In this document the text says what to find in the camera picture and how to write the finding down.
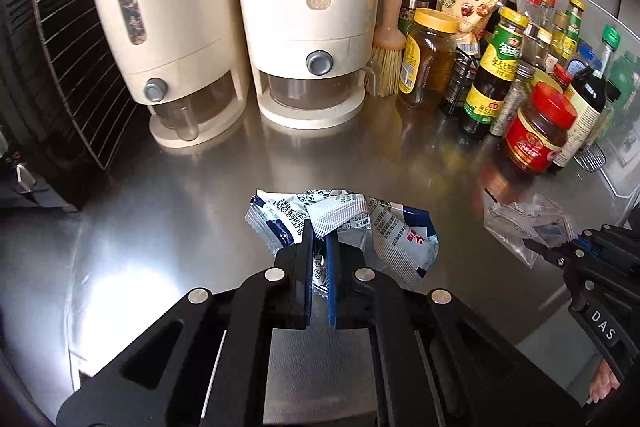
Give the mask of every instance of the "crumpled plastic wrapper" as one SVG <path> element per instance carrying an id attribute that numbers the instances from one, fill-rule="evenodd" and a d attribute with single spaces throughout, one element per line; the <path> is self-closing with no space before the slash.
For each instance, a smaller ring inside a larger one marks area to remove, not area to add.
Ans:
<path id="1" fill-rule="evenodd" d="M 414 288 L 438 254 L 429 213 L 346 190 L 308 190 L 283 194 L 257 190 L 245 220 L 273 255 L 302 241 L 306 219 L 314 229 L 314 288 L 326 292 L 322 238 L 338 230 L 338 238 L 360 248 L 367 266 L 385 272 L 401 286 Z"/>
<path id="2" fill-rule="evenodd" d="M 538 254 L 525 247 L 523 239 L 555 248 L 576 237 L 571 217 L 557 203 L 540 194 L 534 194 L 531 201 L 504 205 L 486 190 L 482 203 L 484 227 L 530 268 Z"/>

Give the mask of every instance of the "bolt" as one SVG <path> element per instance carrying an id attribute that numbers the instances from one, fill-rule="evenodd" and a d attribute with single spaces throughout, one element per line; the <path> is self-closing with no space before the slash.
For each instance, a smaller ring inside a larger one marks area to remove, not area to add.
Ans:
<path id="1" fill-rule="evenodd" d="M 189 292 L 189 302 L 191 304 L 200 304 L 209 298 L 209 293 L 202 288 L 196 288 Z"/>
<path id="2" fill-rule="evenodd" d="M 446 290 L 436 290 L 431 293 L 431 300 L 436 304 L 449 304 L 451 302 L 451 294 Z"/>
<path id="3" fill-rule="evenodd" d="M 356 270 L 356 279 L 359 281 L 370 281 L 376 273 L 370 268 L 358 268 Z"/>
<path id="4" fill-rule="evenodd" d="M 268 281 L 279 281 L 284 278 L 284 270 L 282 268 L 270 268 L 264 273 L 264 278 Z"/>

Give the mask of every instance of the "dark bottle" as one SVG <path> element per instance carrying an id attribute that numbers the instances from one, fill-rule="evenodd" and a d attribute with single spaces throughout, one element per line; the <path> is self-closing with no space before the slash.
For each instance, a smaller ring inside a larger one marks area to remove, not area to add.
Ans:
<path id="1" fill-rule="evenodd" d="M 567 131 L 566 142 L 558 156 L 554 158 L 549 172 L 558 172 L 564 168 L 596 125 L 607 102 L 604 73 L 619 44 L 620 34 L 611 26 L 604 26 L 599 53 L 594 56 L 588 67 L 575 74 L 564 92 L 565 97 L 574 106 L 578 117 Z"/>
<path id="2" fill-rule="evenodd" d="M 482 55 L 460 117 L 462 131 L 469 136 L 484 138 L 498 116 L 515 78 L 522 36 L 527 25 L 529 19 L 524 15 L 507 7 L 500 8 L 500 24 Z"/>

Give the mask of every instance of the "rice dispenser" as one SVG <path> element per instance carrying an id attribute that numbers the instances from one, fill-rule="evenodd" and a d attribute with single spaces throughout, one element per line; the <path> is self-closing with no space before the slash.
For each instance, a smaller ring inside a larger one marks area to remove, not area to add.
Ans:
<path id="1" fill-rule="evenodd" d="M 260 111 L 318 129 L 364 101 L 378 0 L 240 0 Z"/>
<path id="2" fill-rule="evenodd" d="M 133 99 L 158 143 L 204 142 L 242 114 L 250 67 L 238 0 L 95 0 Z"/>

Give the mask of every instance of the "brush handle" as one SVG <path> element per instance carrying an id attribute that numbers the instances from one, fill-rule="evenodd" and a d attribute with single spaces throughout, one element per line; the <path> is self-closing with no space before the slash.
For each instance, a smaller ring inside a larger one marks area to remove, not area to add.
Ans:
<path id="1" fill-rule="evenodd" d="M 398 16 L 402 0 L 382 0 L 382 24 L 376 28 L 373 42 L 388 50 L 404 48 L 404 35 L 398 29 Z"/>

